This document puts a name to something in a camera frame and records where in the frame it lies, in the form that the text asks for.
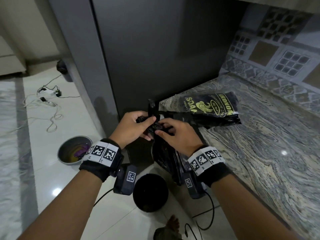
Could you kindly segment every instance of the marble countertop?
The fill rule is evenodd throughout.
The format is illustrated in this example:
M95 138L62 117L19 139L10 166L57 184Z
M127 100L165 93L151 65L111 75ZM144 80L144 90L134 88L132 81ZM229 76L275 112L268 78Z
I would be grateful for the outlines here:
M241 125L200 128L227 165L306 239L320 236L320 118L233 74L194 87L239 99ZM175 97L160 110L176 111Z

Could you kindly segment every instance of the gray floor border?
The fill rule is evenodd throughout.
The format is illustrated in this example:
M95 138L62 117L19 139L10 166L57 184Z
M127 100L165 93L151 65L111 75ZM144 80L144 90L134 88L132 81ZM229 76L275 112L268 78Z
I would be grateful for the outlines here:
M15 78L16 108L18 129L18 153L20 175L21 225L22 231L38 217L36 184L33 170L31 145L29 137L27 110L23 106L25 99L23 78Z

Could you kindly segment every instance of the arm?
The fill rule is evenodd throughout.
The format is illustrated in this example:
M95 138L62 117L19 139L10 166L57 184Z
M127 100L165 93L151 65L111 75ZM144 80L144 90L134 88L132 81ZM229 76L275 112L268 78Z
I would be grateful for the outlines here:
M188 123L171 118L162 119L160 123L163 123L165 127L173 126L169 132L173 133L174 136L160 130L155 133L178 152L190 157L203 145L194 129ZM216 165L205 170L199 175L199 178L206 179L204 182L211 186L239 240L298 240L234 176L228 174L216 182L210 181L212 172L217 170L217 167L214 169Z
M109 138L121 148L139 136L150 140L149 136L142 133L156 118L150 117L142 123L136 123L139 116L148 114L143 111L126 113ZM80 239L101 185L99 177L80 170L18 239Z

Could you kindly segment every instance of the black trash bin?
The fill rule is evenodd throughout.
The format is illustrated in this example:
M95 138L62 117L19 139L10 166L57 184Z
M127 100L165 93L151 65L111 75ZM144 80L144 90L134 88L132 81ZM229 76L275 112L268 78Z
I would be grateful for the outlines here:
M143 175L134 185L133 200L144 212L160 210L168 200L169 190L166 181L159 175Z

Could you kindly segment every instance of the bare foot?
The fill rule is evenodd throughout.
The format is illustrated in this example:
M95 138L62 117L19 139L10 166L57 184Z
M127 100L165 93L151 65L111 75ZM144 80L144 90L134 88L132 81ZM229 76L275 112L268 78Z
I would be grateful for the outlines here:
M168 220L166 227L172 229L176 233L179 233L179 227L180 227L179 219L176 218L175 215L172 215Z

